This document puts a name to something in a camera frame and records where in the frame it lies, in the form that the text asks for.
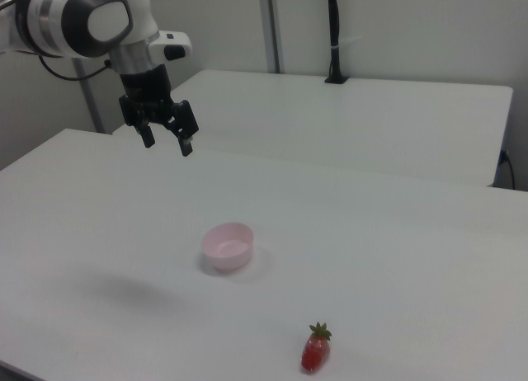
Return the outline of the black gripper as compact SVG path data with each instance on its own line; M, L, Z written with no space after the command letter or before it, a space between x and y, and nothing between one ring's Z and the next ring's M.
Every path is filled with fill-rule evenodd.
M187 100L174 103L171 83L165 65L143 73L121 74L125 94L120 97L120 107L128 126L134 126L146 148L155 144L149 122L163 125L172 132L179 143L183 157L192 151L193 135L199 131L191 105Z

